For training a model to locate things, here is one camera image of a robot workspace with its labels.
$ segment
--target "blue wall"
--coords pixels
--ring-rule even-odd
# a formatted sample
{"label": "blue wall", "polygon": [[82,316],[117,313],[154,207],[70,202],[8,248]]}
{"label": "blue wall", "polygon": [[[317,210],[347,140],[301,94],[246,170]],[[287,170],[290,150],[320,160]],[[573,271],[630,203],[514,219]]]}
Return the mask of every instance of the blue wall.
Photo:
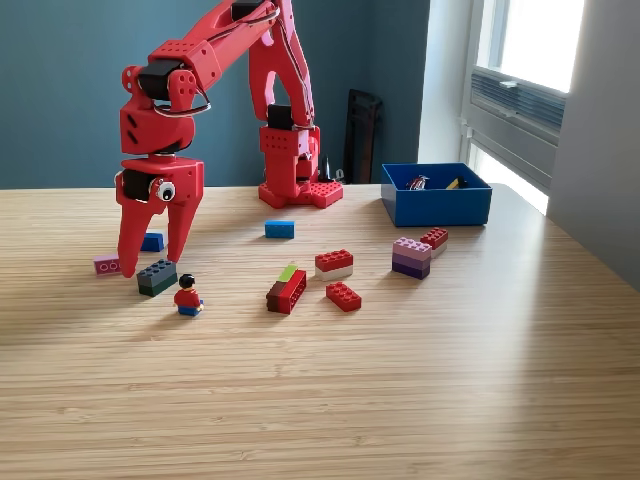
{"label": "blue wall", "polygon": [[382,163],[418,161],[429,5],[429,0],[376,1],[372,9],[369,90],[384,102],[373,183],[380,181]]}
{"label": "blue wall", "polygon": [[[403,7],[413,4],[418,15],[389,4],[294,0],[316,123],[334,167],[342,159],[350,88],[385,101],[378,163],[416,160],[427,25],[422,11],[428,2],[403,0]],[[5,50],[1,67],[0,188],[112,186],[124,158],[118,125],[119,109],[128,100],[120,83],[123,68],[144,64],[149,52],[184,36],[213,5],[213,0],[0,2],[0,42],[16,45]],[[184,154],[206,162],[207,185],[259,183],[260,122],[253,115],[246,55],[210,90],[210,98],[213,109],[197,117],[196,138]],[[399,112],[407,108],[403,118]]]}

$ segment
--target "lime green lego brick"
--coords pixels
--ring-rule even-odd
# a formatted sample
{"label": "lime green lego brick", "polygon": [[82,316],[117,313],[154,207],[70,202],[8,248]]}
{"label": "lime green lego brick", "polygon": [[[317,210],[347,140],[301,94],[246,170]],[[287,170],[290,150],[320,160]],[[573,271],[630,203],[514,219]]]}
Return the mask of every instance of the lime green lego brick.
{"label": "lime green lego brick", "polygon": [[293,274],[296,272],[296,270],[298,269],[297,265],[289,265],[287,268],[284,269],[284,272],[282,272],[282,275],[280,275],[280,277],[278,278],[279,282],[288,282],[289,280],[291,280],[291,277],[293,277]]}
{"label": "lime green lego brick", "polygon": [[178,283],[178,274],[177,273],[172,275],[172,276],[170,276],[166,280],[163,280],[162,282],[157,284],[155,287],[147,287],[145,285],[139,285],[138,286],[138,292],[140,292],[142,295],[146,295],[148,297],[156,297],[156,296],[160,295],[162,292],[164,292],[171,285],[174,285],[176,283]]}

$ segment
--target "black hair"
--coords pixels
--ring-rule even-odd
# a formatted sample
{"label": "black hair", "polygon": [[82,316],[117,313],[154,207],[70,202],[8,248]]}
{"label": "black hair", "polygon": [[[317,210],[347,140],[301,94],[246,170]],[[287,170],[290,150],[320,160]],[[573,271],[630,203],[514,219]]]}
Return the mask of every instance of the black hair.
{"label": "black hair", "polygon": [[180,288],[191,288],[194,283],[196,283],[196,279],[190,273],[185,273],[180,277],[180,280],[178,280]]}

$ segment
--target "red torso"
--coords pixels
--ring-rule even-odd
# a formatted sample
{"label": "red torso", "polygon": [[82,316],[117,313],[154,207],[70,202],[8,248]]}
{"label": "red torso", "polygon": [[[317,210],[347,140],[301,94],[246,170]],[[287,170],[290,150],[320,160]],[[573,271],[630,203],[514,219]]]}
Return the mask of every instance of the red torso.
{"label": "red torso", "polygon": [[180,290],[176,293],[175,297],[173,297],[173,303],[179,307],[197,308],[200,306],[200,297],[198,296],[198,292],[195,290]]}

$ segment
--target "robotic arm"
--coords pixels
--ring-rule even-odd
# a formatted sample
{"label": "robotic arm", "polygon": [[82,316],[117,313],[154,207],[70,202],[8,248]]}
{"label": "robotic arm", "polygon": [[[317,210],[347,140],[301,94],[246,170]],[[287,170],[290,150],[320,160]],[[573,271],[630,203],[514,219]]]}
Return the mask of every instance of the robotic arm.
{"label": "robotic arm", "polygon": [[[204,164],[176,156],[195,135],[194,115],[210,109],[207,90],[249,50],[249,84],[261,128],[266,183],[262,200],[275,208],[342,198],[336,182],[318,184],[320,130],[313,125],[309,70],[295,31],[291,0],[223,0],[182,40],[168,40],[146,67],[130,66],[122,84],[131,99],[120,111],[122,151],[144,158],[122,162],[116,200],[122,206],[118,254],[125,277],[135,273],[151,217],[169,212],[168,259],[178,261],[203,195]],[[278,75],[291,107],[274,105]],[[193,107],[196,95],[204,105]]]}

